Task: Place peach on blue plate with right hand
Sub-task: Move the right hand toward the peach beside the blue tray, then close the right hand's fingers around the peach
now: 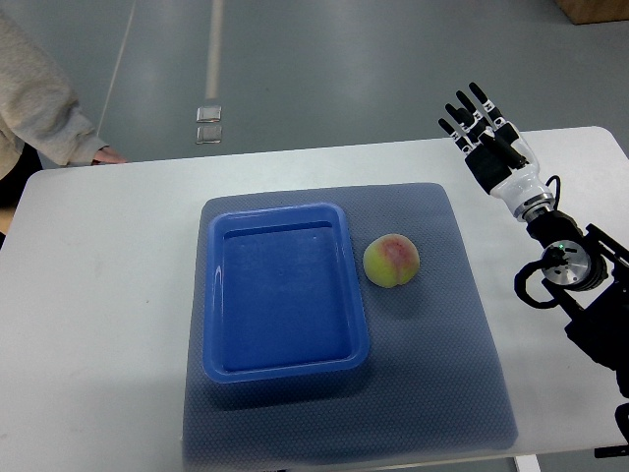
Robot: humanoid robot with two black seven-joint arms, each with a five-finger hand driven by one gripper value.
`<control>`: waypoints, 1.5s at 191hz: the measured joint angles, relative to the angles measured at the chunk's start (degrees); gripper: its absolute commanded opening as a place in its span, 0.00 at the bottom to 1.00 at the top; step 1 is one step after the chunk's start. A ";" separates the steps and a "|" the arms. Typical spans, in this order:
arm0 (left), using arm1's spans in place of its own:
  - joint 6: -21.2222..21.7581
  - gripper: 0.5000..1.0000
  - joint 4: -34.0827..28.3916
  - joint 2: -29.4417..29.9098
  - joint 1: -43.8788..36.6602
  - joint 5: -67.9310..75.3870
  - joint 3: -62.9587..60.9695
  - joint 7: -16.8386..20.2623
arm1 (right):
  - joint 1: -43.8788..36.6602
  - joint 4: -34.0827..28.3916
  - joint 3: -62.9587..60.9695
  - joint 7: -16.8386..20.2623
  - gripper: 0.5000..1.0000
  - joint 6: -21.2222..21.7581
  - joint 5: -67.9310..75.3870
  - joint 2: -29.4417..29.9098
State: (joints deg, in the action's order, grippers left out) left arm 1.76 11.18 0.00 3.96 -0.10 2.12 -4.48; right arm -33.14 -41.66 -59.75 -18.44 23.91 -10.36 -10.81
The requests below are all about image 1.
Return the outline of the beige sleeved person arm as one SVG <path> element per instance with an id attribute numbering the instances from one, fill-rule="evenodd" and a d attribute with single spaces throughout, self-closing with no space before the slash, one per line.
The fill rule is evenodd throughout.
<path id="1" fill-rule="evenodd" d="M 1 175 L 24 146 L 58 165 L 91 163 L 106 147 L 68 78 L 6 14 L 1 15 Z"/>

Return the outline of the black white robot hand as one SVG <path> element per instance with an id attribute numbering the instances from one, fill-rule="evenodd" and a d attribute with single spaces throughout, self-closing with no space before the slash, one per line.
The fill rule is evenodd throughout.
<path id="1" fill-rule="evenodd" d="M 460 105 L 447 103 L 449 117 L 438 124 L 477 183 L 519 221 L 556 209 L 557 195 L 541 180 L 539 161 L 520 131 L 476 83 L 469 90 L 456 92 Z"/>

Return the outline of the person's hand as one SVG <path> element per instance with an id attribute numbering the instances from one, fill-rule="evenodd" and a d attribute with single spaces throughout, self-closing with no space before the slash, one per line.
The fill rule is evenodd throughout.
<path id="1" fill-rule="evenodd" d="M 92 165 L 126 163 L 127 159 L 112 147 L 102 147 L 94 155 Z"/>

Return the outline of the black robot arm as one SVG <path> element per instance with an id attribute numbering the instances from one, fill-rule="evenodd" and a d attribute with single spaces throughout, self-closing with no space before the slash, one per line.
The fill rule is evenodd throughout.
<path id="1" fill-rule="evenodd" d="M 541 257 L 514 277 L 516 295 L 539 310 L 561 308 L 567 337 L 615 373 L 628 396 L 628 250 L 593 224 L 581 230 L 554 195 L 524 213 Z"/>

